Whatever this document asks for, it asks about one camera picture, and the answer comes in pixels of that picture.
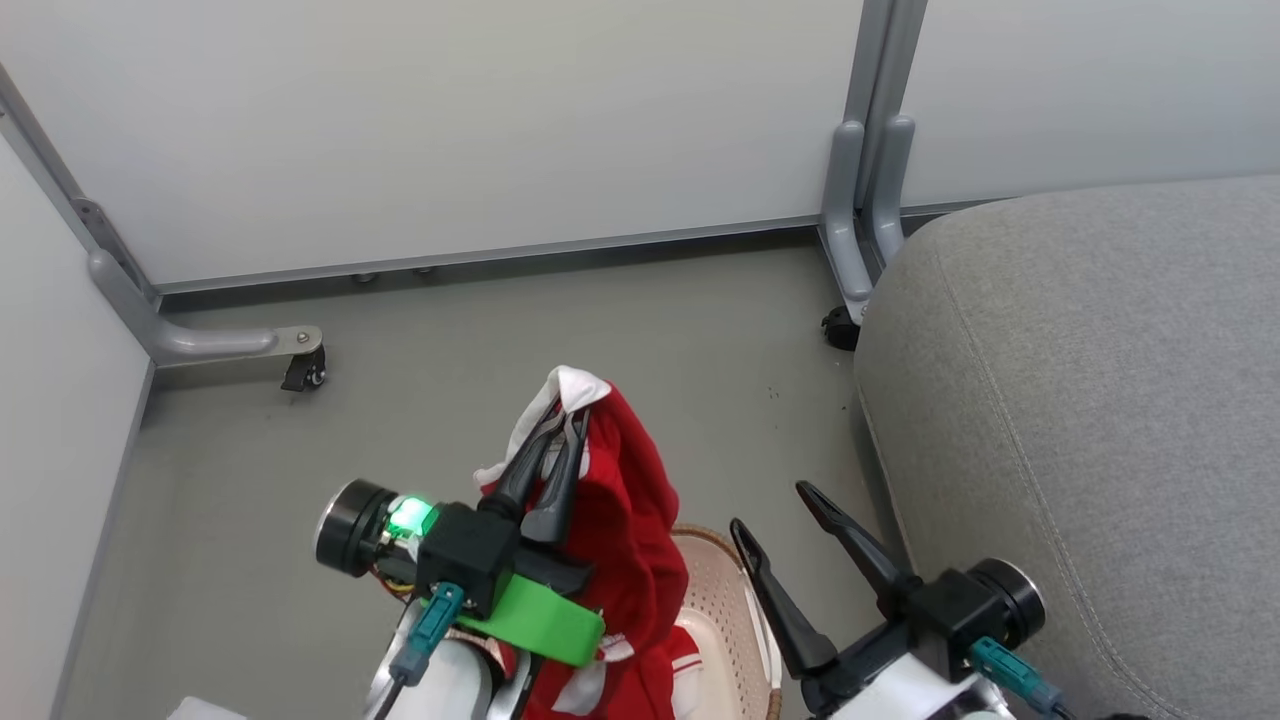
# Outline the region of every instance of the glowing green led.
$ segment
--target glowing green led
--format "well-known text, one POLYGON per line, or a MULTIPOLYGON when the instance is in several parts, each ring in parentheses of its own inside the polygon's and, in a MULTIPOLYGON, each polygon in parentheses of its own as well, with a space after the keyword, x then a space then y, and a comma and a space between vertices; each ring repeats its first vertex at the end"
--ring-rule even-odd
POLYGON ((403 496, 387 520, 387 530, 393 536, 425 536, 435 524, 435 510, 425 500, 403 496))

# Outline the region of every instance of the teal connector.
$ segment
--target teal connector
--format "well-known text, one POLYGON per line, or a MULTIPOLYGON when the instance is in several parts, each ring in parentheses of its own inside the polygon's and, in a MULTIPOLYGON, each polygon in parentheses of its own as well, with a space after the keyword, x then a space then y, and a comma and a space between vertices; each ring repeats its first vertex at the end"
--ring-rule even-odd
POLYGON ((1053 717, 1062 703, 1062 691, 1044 682, 1025 660, 991 638, 969 648, 974 669, 992 683, 1027 701, 1042 717, 1053 717))
POLYGON ((388 671, 399 684, 412 688, 422 680, 426 666, 431 661, 431 655, 436 646, 449 632, 449 625, 458 619, 462 611, 463 592, 453 583, 440 583, 431 594, 431 600, 424 601, 426 609, 422 616, 413 624, 406 638, 404 647, 396 653, 388 671))

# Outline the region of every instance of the white partition panel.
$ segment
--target white partition panel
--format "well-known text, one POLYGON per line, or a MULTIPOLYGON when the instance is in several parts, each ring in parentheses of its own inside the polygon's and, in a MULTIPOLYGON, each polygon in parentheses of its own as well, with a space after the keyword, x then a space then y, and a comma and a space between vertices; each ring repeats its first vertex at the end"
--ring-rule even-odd
POLYGON ((933 0, 904 205, 1280 172, 1280 3, 933 0))
POLYGON ((150 361, 3 138, 0 250, 0 716, 37 719, 54 703, 150 361))
POLYGON ((0 61, 151 281, 172 288, 810 222, 860 12, 6 0, 0 61))

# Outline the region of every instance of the gray upholstered fabric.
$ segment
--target gray upholstered fabric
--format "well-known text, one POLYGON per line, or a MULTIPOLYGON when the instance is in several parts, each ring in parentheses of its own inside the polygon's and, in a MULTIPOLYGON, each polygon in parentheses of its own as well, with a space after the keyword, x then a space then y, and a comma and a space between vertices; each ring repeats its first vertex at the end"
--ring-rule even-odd
POLYGON ((1028 571, 1082 717, 1280 714, 1280 178, 940 219, 855 366, 916 569, 1028 571))

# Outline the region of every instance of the beige basket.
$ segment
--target beige basket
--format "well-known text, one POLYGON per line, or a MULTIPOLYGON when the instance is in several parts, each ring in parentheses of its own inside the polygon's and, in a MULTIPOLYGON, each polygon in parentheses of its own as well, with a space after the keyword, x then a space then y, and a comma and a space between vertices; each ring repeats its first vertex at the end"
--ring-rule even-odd
POLYGON ((778 720, 782 662, 733 546, 698 525, 671 532, 689 566, 676 620, 698 643, 701 688, 692 720, 778 720))

